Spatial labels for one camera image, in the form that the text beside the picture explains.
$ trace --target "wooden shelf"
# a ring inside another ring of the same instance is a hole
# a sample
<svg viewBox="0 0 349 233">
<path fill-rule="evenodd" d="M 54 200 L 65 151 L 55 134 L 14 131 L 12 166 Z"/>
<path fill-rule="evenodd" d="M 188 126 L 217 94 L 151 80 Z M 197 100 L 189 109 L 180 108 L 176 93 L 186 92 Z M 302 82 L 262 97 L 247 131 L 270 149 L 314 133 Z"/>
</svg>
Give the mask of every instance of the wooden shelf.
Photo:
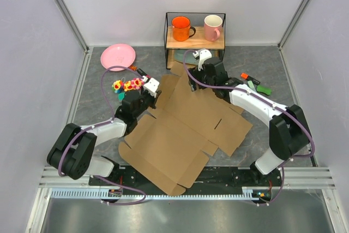
<svg viewBox="0 0 349 233">
<path fill-rule="evenodd" d="M 203 27 L 195 27 L 196 34 L 186 41 L 176 41 L 172 36 L 172 27 L 167 30 L 167 49 L 224 49 L 224 33 L 220 32 L 220 38 L 214 42 L 205 40 Z"/>
<path fill-rule="evenodd" d="M 175 49 L 170 49 L 169 50 L 169 58 L 167 60 L 167 68 L 168 69 L 171 69 L 174 63 L 176 63 L 176 62 L 180 63 L 180 62 L 175 60 L 175 52 L 176 52 Z M 213 51 L 212 56 L 213 57 L 218 57 L 218 51 L 217 50 Z"/>
</svg>

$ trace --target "orange mug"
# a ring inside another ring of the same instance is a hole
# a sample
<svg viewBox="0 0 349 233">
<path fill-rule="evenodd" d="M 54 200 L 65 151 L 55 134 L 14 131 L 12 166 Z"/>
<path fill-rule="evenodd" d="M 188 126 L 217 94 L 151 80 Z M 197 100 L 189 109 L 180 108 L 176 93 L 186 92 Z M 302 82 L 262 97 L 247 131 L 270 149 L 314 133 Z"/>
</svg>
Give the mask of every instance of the orange mug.
<svg viewBox="0 0 349 233">
<path fill-rule="evenodd" d="M 194 33 L 192 35 L 189 35 L 189 31 L 191 29 L 194 31 Z M 177 16 L 172 19 L 172 33 L 173 38 L 176 41 L 185 41 L 195 35 L 196 29 L 195 27 L 190 26 L 189 18 L 185 16 Z"/>
</svg>

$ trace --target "flattened cardboard box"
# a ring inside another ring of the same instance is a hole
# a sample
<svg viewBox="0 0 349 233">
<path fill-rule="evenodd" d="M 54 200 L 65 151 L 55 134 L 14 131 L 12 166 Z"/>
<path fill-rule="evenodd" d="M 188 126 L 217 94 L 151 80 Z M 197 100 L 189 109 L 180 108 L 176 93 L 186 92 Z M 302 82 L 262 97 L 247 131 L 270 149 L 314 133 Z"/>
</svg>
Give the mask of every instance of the flattened cardboard box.
<svg viewBox="0 0 349 233">
<path fill-rule="evenodd" d="M 144 115 L 125 141 L 120 156 L 168 195 L 190 188 L 219 147 L 228 156 L 252 125 L 242 109 L 218 99 L 211 89 L 192 92 L 183 65 L 175 63 L 160 81 L 155 117 Z"/>
</svg>

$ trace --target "pink plate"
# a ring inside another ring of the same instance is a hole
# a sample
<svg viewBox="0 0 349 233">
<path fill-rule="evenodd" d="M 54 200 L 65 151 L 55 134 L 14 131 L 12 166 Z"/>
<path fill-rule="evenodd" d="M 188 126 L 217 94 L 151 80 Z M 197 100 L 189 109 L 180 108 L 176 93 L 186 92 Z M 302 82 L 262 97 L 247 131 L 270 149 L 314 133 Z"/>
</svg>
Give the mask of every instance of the pink plate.
<svg viewBox="0 0 349 233">
<path fill-rule="evenodd" d="M 136 58 L 135 50 L 127 44 L 115 44 L 108 47 L 100 57 L 100 63 L 104 68 L 112 67 L 113 65 L 122 65 L 129 67 L 133 64 Z M 121 71 L 122 68 L 113 68 L 110 71 Z"/>
</svg>

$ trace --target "mug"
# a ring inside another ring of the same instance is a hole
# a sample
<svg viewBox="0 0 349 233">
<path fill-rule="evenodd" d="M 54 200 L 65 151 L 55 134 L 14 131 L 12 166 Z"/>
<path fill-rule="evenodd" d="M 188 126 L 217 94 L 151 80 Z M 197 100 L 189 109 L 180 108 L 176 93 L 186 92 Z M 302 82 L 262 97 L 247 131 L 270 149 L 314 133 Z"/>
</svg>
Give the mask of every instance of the mug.
<svg viewBox="0 0 349 233">
<path fill-rule="evenodd" d="M 220 16 L 209 15 L 205 17 L 203 29 L 207 41 L 216 41 L 220 37 L 223 20 Z"/>
<path fill-rule="evenodd" d="M 191 29 L 194 31 L 194 33 L 189 35 L 189 31 Z M 195 27 L 190 26 L 189 18 L 185 16 L 177 16 L 172 19 L 172 33 L 175 40 L 185 41 L 195 35 L 196 29 Z"/>
</svg>

